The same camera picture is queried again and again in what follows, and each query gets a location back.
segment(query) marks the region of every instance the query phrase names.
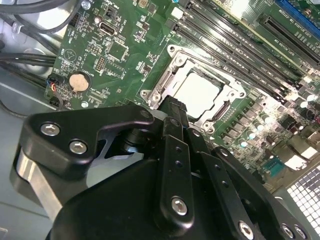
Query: black cable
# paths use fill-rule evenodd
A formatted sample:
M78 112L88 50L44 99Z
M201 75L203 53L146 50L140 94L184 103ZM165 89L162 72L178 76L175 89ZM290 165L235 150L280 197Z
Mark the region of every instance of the black cable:
M14 64L26 64L32 66L39 66L39 67L48 67L52 68L55 64L54 61L42 61L42 60L33 60L33 59L0 59L0 62L5 63L14 63Z
M43 60L54 62L56 60L55 56L33 54L33 53L7 53L0 52L0 60L8 59L27 59L27 60Z
M4 14L35 14L55 9L69 0L42 0L27 4L7 5L0 4L0 13Z
M4 105L4 103L1 101L1 99L0 99L0 108L2 110L4 110L6 113L8 113L8 114L10 114L10 115L12 115L14 117L20 118L20 119L25 119L25 118L28 117L27 115L23 115L21 113L17 113L15 111L10 110L9 108L7 108L6 105Z
M39 33L39 34L52 34L52 33L56 33L58 31L62 30L66 25L69 24L69 22L77 14L78 10L81 8L82 1L83 0L78 0L77 4L74 6L72 12L70 13L70 15L66 18L66 20L63 23L61 23L59 26L56 26L56 27L51 28L51 29L38 28L36 25L34 25L31 22L23 19L19 15L14 15L14 17L18 22L20 22L23 25L22 28L26 28L28 31L31 31L31 32L34 32L34 33Z
M0 13L0 18L2 20L4 20L9 26L12 27L12 25L14 24L14 20L12 20L9 16ZM26 28L21 28L20 30L23 34L29 36L30 38L38 41L42 46L44 46L46 49L48 49L50 52L52 52L53 54L57 55L59 53L59 48L57 46L55 46L52 42L50 42L49 40L47 40L45 37L41 36L38 33L34 33L34 32L30 32L28 31Z

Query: electronic component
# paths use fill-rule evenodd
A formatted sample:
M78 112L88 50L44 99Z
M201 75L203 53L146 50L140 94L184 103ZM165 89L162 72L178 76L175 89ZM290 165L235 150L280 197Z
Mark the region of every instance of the electronic component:
M74 92L84 92L90 86L90 78L83 72L75 72L69 77L69 84Z
M308 107L308 102L300 97L298 97L294 102L297 106L299 106L302 109Z
M102 32L108 34L109 36L114 36L117 34L116 29L108 22L100 22L99 28Z
M274 120L272 119L272 117L270 117L267 114L263 114L261 116L262 120L266 123L266 124L271 124Z
M138 5L141 7L141 8L145 8L149 3L149 0L139 0L138 2Z
M253 125L256 128L256 130L259 132L261 132L265 129L265 126L259 121L256 121Z
M248 131L246 131L246 135L248 136L248 138L250 139L250 140L253 140L253 139L255 139L256 138L256 133L255 132L253 132L252 130L248 130Z
M267 141L268 144L270 144L271 146L276 145L276 142L274 141L274 139L271 136L266 136L265 140Z
M243 139L243 138L240 138L240 139L238 140L238 144L239 144L242 148L246 148L246 147L249 145L249 143L247 143L246 140Z
M273 159L275 157L275 155L269 149L264 150L264 154L267 159Z

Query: silver screw head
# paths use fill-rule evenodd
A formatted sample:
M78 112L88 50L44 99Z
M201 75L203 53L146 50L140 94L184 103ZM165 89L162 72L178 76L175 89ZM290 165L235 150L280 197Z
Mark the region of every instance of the silver screw head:
M241 233L249 240L253 240L254 239L254 232L252 231L252 229L248 226L248 224L246 224L244 221L240 221L239 222L239 229L241 231Z
M91 8L91 3L89 1L82 1L81 7L87 11Z
M300 227L298 226L294 226L296 232L303 238L303 239L307 239L306 234L304 233L304 231L301 230Z
M180 198L175 197L171 201L172 209L180 216L184 216L188 212L186 203Z
M60 133L60 128L53 123L43 124L40 128L41 132L47 136L56 136Z
M282 230L289 236L289 238L293 239L295 237L294 233L287 227L287 225L282 224Z
M87 101L82 101L81 102L81 107L86 109L87 107L89 107L89 103Z
M220 152L222 153L223 156L228 157L228 153L224 149L220 149Z
M87 151L87 145L81 141L73 141L69 145L70 151L74 154L84 154Z

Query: black ram slot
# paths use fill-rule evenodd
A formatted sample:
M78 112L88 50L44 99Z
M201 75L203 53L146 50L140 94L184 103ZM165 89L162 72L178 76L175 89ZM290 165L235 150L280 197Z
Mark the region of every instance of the black ram slot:
M312 65L315 69L320 70L320 56L311 51L311 49L299 42L299 40L285 29L281 24L275 21L271 16L263 18L260 21L261 25L272 33L276 38L282 41L293 52L296 52L307 63Z
M267 60L260 57L256 52L254 52L251 47L246 46L245 44L242 44L242 41L240 42L234 35L232 35L230 32L225 30L223 27L219 26L216 22L212 21L208 17L206 17L204 14L200 13L197 9L193 8L190 11L194 16L196 16L198 19L200 19L202 22L204 22L206 25L208 25L210 28L214 30L218 30L219 34L221 34L225 39L227 39L230 43L237 46L238 49L245 52L250 58L255 60L257 63L260 63L262 67L267 69L270 73L272 73L274 76L279 78L280 80L287 82L288 76L285 75L283 72L281 72L279 69L277 69L275 66L270 64ZM280 82L269 78L270 81L272 81L275 85L280 84Z
M194 35L190 34L189 32L185 31L184 29L178 28L177 34L182 36L183 38L189 40L199 48L203 49L207 53L211 54L213 57L215 57L217 60L219 60L221 63L224 63L227 68L232 70L238 77L243 79L243 83L247 84L249 82L249 85L257 89L261 89L267 94L269 94L271 97L273 97L275 100L279 101L280 103L285 103L284 98L273 91L273 89L266 87L262 83L260 83L257 79L253 78L249 73L244 72L243 69L238 68L238 66L234 65L229 60L224 59L224 56L220 56L218 52L214 51L210 46L206 45L204 42L200 42L199 39L197 39Z
M214 43L218 48L223 50L225 53L232 55L232 57L241 65L243 65L249 72L255 72L259 76L259 78L263 79L271 88L278 89L283 94L288 91L286 87L283 87L282 89L279 88L280 83L274 82L272 78L270 78L264 71L257 68L252 68L251 64L246 61L246 59L243 58L241 54L239 54L237 51L233 51L229 46L225 46L224 43L221 43L222 41L218 38L215 38L213 35L209 34L208 31L204 30L201 26L193 23L192 21L187 20L185 22L189 27L193 28L195 32L198 32L202 36L206 37L209 41Z
M272 59L273 62L275 62L277 65L281 66L283 69L285 69L288 72L293 73L294 75L297 76L297 78L300 78L301 76L304 76L304 73L301 72L300 70L293 70L290 67L288 67L285 63L283 63L282 61L280 61L279 59L277 59L275 56L273 56L268 50L264 49L262 46L258 45L256 42L254 42L250 37L247 36L247 34L245 32L243 32L243 30L234 24L231 24L230 22L228 22L225 18L221 17L217 12L215 12L215 9L218 7L215 3L210 2L203 2L203 4L200 1L196 1L196 4L199 6L202 6L202 8L206 9L208 12L210 12L211 14L211 18L216 18L219 21L221 21L223 24L227 25L229 28L231 28L232 30L234 30L238 35L241 35L242 38L244 38L246 41L250 42L252 45L254 45L254 47L266 54L270 59ZM296 80L295 79L288 79L290 82L288 82L289 84L295 84Z

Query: small surface-mount component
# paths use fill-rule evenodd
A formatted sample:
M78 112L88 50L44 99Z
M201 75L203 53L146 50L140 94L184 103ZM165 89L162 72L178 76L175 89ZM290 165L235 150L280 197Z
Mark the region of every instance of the small surface-mount component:
M90 86L90 77L84 72L75 72L69 78L69 84L74 92L84 92Z
M264 109L259 103L255 102L252 106L252 109L254 109L255 111L261 111L262 109Z
M142 29L143 29L143 30L148 31L148 30L149 30L149 28L150 28L149 23L144 22L144 23L142 24Z
M262 115L261 118L266 124L271 124L274 121L272 117L267 114Z
M148 8L148 12L151 14L155 14L157 11L157 5L155 5L154 3L151 3L149 8Z
M271 146L276 145L275 140L274 140L271 136L266 136L265 140L266 140L267 143L270 144Z
M236 138L239 135L239 133L232 128L227 131L227 134L233 138Z
M249 145L249 143L247 143L247 141L244 138L240 138L238 140L238 143L242 148L246 148Z
M242 115L239 117L238 121L244 126L248 125L251 122L248 118Z
M149 0L139 0L139 3L138 5L141 7L141 8L145 8L149 3Z
M234 122L234 123L232 124L232 127L233 127L235 130L237 130L239 133L241 133L241 132L246 128L245 126L241 125L241 124L238 123L238 122Z
M258 114L256 114L254 111L252 111L251 109L245 109L244 114L249 118L249 119L254 119Z
M256 130L259 132L261 132L265 129L265 126L259 121L256 121L253 125L256 128Z
M298 97L294 102L297 106L299 106L302 109L308 107L308 102L300 97Z

